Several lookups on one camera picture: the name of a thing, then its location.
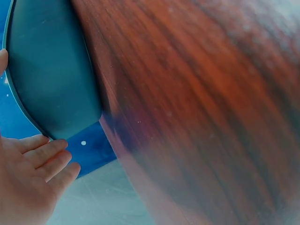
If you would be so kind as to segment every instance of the finger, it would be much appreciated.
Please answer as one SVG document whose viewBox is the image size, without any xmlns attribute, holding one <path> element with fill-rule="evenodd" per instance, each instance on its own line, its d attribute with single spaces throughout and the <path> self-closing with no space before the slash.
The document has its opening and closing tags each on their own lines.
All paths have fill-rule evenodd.
<svg viewBox="0 0 300 225">
<path fill-rule="evenodd" d="M 44 135 L 34 135 L 32 137 L 23 138 L 20 140 L 20 143 L 24 148 L 20 149 L 20 152 L 23 154 L 25 152 L 37 149 L 49 142 L 49 138 Z"/>
<path fill-rule="evenodd" d="M 48 182 L 57 199 L 62 196 L 65 190 L 76 179 L 79 171 L 80 165 L 78 163 L 71 163 Z"/>
<path fill-rule="evenodd" d="M 23 156 L 37 169 L 67 146 L 68 143 L 66 140 L 59 139 L 49 142 L 35 150 L 28 151 L 24 153 Z"/>
<path fill-rule="evenodd" d="M 54 177 L 67 166 L 71 158 L 71 153 L 67 150 L 63 150 L 46 162 L 43 166 L 38 168 L 37 172 L 45 179 L 46 182 L 48 182 L 50 179 L 52 179 L 52 177 Z"/>
<path fill-rule="evenodd" d="M 8 66 L 8 52 L 5 49 L 0 51 L 0 76 Z"/>
</svg>

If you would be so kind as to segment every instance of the curved edge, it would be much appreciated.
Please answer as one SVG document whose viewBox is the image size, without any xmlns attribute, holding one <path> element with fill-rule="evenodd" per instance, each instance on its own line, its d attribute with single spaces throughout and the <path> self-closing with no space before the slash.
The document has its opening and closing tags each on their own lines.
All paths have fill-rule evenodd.
<svg viewBox="0 0 300 225">
<path fill-rule="evenodd" d="M 3 34 L 3 43 L 2 43 L 2 48 L 6 49 L 6 43 L 7 43 L 7 37 L 8 37 L 8 28 L 11 24 L 11 13 L 13 11 L 13 7 L 15 5 L 15 0 L 12 0 L 9 6 L 9 10 L 8 10 L 8 14 L 6 17 L 6 22 L 5 22 L 5 28 L 4 28 L 4 34 Z M 11 78 L 10 72 L 9 72 L 9 66 L 7 66 L 6 70 L 5 70 L 5 75 L 6 78 L 8 80 L 8 85 L 9 88 L 12 92 L 12 95 L 15 99 L 15 101 L 17 102 L 17 105 L 19 106 L 20 110 L 22 111 L 22 113 L 24 114 L 24 116 L 29 120 L 29 122 L 36 128 L 38 129 L 44 136 L 47 136 L 49 138 L 51 138 L 52 140 L 54 140 L 53 137 L 51 137 L 50 135 L 48 135 L 35 121 L 34 119 L 29 115 L 29 113 L 26 110 L 26 107 L 23 105 L 21 99 L 19 98 L 19 95 L 17 93 L 17 91 L 15 90 L 15 86 L 14 86 L 14 82 L 13 79 Z"/>
</svg>

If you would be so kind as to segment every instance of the hand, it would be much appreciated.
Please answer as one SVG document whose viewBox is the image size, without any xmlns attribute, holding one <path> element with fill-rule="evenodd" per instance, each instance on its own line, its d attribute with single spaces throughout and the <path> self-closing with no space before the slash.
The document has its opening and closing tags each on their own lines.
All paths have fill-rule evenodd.
<svg viewBox="0 0 300 225">
<path fill-rule="evenodd" d="M 0 74 L 8 54 L 0 51 Z M 53 213 L 63 192 L 80 171 L 68 164 L 65 140 L 36 135 L 17 140 L 0 136 L 0 224 L 42 225 Z"/>
</svg>

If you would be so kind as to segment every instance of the blurred wood surface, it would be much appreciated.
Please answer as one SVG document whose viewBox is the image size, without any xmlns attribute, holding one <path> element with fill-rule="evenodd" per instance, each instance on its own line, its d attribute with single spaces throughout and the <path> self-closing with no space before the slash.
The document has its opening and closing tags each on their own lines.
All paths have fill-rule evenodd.
<svg viewBox="0 0 300 225">
<path fill-rule="evenodd" d="M 72 0 L 100 120 L 158 225 L 300 223 L 298 0 Z"/>
</svg>

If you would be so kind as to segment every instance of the light gray surface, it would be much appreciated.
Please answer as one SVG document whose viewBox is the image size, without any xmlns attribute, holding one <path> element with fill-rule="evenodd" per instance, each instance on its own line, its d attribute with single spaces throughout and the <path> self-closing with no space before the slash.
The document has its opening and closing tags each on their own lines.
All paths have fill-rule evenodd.
<svg viewBox="0 0 300 225">
<path fill-rule="evenodd" d="M 76 180 L 47 225 L 154 225 L 154 222 L 115 160 Z"/>
</svg>

